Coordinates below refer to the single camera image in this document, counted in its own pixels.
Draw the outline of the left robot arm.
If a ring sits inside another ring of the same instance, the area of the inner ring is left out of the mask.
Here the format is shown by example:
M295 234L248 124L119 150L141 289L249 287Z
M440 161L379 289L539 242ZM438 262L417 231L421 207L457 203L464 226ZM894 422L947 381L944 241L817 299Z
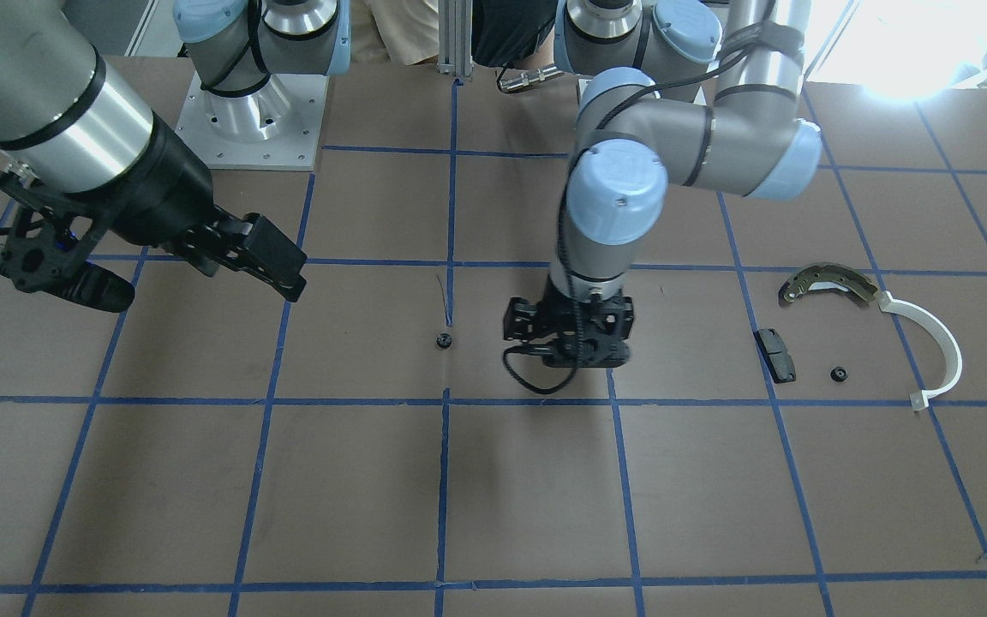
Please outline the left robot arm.
M798 116L808 1L560 1L553 58L584 75L543 297L513 298L509 354L551 368L626 363L623 286L670 186L786 201L823 142Z

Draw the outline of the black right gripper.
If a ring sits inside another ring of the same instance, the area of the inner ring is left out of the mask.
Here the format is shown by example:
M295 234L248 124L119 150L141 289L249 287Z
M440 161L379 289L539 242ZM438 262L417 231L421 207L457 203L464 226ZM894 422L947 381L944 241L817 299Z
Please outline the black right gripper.
M140 156L105 185L105 198L122 207L112 223L114 234L133 245L167 250L207 277L223 263L297 302L306 286L307 255L301 247L262 214L234 219L217 206L204 161L161 117L152 121Z

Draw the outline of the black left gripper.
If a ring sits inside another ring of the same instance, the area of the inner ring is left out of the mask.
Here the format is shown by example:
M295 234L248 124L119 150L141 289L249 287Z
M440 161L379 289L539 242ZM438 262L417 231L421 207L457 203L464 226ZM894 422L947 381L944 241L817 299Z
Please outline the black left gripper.
M626 340L635 321L633 298L579 303L548 291L537 303L513 297L506 306L504 356L539 356L549 368L618 368L631 358Z

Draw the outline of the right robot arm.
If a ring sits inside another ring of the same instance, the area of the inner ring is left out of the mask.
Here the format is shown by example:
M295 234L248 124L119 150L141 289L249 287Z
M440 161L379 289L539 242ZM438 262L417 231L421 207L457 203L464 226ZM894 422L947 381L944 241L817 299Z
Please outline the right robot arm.
M17 290L125 311L134 286L89 259L112 233L205 276L227 268L290 303L302 295L304 251L266 215L219 206L211 168L223 155L313 163L310 100L284 78L349 69L351 4L176 1L173 20L208 146L187 144L57 3L0 1L0 190L17 203L0 276Z

